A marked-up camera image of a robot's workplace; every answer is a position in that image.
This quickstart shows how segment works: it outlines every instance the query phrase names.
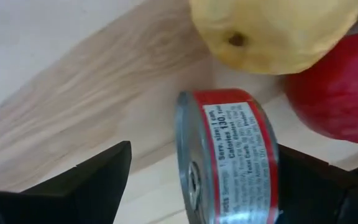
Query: light wooden table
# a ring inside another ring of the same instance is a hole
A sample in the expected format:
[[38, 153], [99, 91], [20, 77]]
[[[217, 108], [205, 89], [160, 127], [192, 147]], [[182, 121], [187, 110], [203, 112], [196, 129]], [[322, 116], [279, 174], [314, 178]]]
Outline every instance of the light wooden table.
[[175, 99], [213, 87], [252, 93], [281, 144], [357, 167], [358, 145], [304, 127], [278, 79], [212, 59], [185, 0], [0, 0], [0, 190], [24, 190], [130, 140], [115, 223], [186, 223]]

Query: can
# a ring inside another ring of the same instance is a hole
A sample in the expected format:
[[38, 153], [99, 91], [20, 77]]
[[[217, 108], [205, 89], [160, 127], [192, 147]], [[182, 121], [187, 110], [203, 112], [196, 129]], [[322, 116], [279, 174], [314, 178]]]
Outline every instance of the can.
[[182, 92], [175, 129], [190, 224], [276, 222], [277, 141], [250, 94], [239, 89]]

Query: red apple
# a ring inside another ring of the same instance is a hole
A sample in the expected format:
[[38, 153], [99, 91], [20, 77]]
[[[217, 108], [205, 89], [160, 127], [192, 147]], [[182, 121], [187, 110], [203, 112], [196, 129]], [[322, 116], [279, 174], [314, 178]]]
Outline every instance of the red apple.
[[358, 143], [358, 34], [343, 38], [311, 68], [288, 75], [285, 92], [309, 128]]

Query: nutrition facts label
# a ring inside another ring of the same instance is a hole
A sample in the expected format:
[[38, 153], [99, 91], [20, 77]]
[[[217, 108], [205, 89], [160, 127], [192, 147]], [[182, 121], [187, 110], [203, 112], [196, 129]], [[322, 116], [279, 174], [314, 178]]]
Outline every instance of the nutrition facts label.
[[248, 103], [204, 105], [219, 179], [220, 224], [266, 224], [270, 172], [265, 143]]

